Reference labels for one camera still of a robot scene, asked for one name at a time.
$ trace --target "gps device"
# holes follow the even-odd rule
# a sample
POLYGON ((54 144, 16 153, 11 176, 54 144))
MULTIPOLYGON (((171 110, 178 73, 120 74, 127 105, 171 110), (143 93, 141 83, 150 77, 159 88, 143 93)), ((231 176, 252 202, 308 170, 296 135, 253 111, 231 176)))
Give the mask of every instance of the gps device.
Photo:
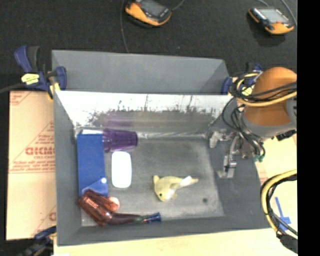
POLYGON ((249 15, 271 35, 284 35, 294 29, 294 25, 274 7, 254 7, 249 15))
POLYGON ((132 21, 147 27, 159 27, 171 17, 172 11, 154 0, 130 0, 125 12, 132 21))

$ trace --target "yellow cable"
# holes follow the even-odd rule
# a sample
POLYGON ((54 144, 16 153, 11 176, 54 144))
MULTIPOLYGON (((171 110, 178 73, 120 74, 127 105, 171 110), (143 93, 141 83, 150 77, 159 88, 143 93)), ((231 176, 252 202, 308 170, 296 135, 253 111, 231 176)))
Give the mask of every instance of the yellow cable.
POLYGON ((275 175, 264 185, 264 187, 262 189, 262 192, 261 192, 262 209, 263 209, 264 214, 266 214, 267 221, 269 222, 270 226, 273 228, 273 230, 275 232, 278 231, 278 228, 276 227, 276 225, 273 223, 270 216, 268 215, 268 206, 267 206, 267 201, 266 201, 268 191, 275 183, 277 183, 285 178, 288 178, 290 176, 293 176, 295 174, 297 174, 297 169, 290 170, 290 171, 275 175))
POLYGON ((279 97, 279 98, 276 98, 276 99, 273 99, 273 100, 270 100, 270 101, 265 101, 265 102, 248 102, 248 101, 245 101, 243 100, 242 98, 237 98, 237 100, 247 106, 251 106, 251 107, 265 107, 265 106, 270 106, 270 105, 273 105, 273 104, 276 104, 276 103, 279 103, 279 102, 283 102, 287 99, 290 99, 294 96, 297 95, 297 92, 292 92, 292 93, 289 93, 285 96, 282 96, 282 97, 279 97))
MULTIPOLYGON (((254 77, 254 76, 257 76, 257 75, 258 75, 257 73, 250 73, 250 74, 245 75, 244 77, 245 77, 245 78, 246 78, 246 77, 254 77)), ((239 82, 237 83, 237 86, 236 86, 237 89, 240 87, 240 85, 243 83, 244 80, 245 80, 245 79, 239 80, 239 82)), ((297 92, 294 91, 294 92, 292 92, 292 93, 290 93, 290 94, 287 94, 287 95, 285 95, 285 96, 282 96, 282 97, 279 97, 279 98, 275 98, 275 99, 273 99, 273 100, 265 101, 265 102, 248 102, 248 101, 243 100, 242 98, 238 98, 238 97, 237 97, 237 100, 238 100, 238 102, 240 102, 240 103, 242 103, 242 104, 245 104, 245 105, 247 105, 247 106, 251 106, 251 107, 265 107, 265 106, 270 106, 270 105, 273 105, 273 104, 276 104, 276 103, 279 103, 279 102, 283 102, 283 101, 285 101, 285 100, 287 100, 287 99, 290 99, 290 98, 292 98, 292 97, 294 97, 294 96, 296 96, 296 95, 297 95, 297 92)))

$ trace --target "purple cup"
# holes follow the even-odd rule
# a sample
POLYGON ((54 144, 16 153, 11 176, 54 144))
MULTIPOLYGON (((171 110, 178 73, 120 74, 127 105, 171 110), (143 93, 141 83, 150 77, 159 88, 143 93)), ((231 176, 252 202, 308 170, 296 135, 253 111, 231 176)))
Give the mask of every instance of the purple cup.
POLYGON ((103 148, 106 153, 131 149, 138 144, 134 131, 104 129, 102 134, 103 148))

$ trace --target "yellow toy fish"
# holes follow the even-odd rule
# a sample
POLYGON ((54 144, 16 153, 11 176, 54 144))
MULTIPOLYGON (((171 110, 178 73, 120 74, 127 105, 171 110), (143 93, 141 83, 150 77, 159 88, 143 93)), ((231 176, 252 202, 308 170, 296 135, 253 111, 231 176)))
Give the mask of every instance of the yellow toy fish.
POLYGON ((167 202, 177 197, 176 190, 197 183, 197 178, 187 176, 185 178, 175 176, 153 176, 154 192, 162 202, 167 202))

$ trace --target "white computer mouse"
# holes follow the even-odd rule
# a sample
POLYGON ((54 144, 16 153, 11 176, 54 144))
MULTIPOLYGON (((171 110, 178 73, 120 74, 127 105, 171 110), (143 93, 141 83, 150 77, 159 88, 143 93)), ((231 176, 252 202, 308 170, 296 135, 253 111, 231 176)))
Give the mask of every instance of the white computer mouse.
POLYGON ((132 181, 131 156, 128 152, 116 151, 111 157, 111 182, 119 189, 128 188, 132 181))

